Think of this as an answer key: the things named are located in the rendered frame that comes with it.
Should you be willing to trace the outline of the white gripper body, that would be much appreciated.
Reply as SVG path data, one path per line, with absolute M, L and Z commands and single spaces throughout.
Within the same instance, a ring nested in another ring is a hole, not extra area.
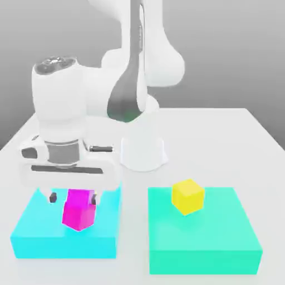
M 29 159 L 20 164 L 19 174 L 24 185 L 35 189 L 101 191 L 115 190 L 121 183 L 116 163 L 102 157 L 84 159 L 67 168 Z

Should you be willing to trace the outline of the small magenta cube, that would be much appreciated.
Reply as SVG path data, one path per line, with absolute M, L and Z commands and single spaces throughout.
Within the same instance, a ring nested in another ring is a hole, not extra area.
M 92 226 L 96 205 L 90 204 L 91 190 L 69 189 L 63 206 L 62 224 L 78 232 Z

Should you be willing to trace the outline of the small yellow cube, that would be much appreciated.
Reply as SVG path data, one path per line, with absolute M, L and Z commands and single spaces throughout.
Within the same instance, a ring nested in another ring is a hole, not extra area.
M 173 184 L 171 202 L 182 215 L 201 210 L 204 204 L 205 189 L 192 179 Z

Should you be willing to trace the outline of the large cyan box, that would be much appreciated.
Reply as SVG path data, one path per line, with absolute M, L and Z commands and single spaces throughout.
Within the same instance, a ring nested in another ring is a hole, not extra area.
M 54 204 L 39 190 L 33 193 L 10 237 L 16 258 L 116 258 L 121 188 L 102 193 L 94 224 L 80 232 L 62 224 L 66 198 L 66 189 L 57 190 Z

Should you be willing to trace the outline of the large teal box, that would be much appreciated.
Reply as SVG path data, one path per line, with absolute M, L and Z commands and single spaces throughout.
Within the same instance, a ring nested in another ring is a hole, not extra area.
M 257 274 L 263 249 L 233 188 L 205 188 L 183 216 L 171 188 L 149 188 L 150 274 Z

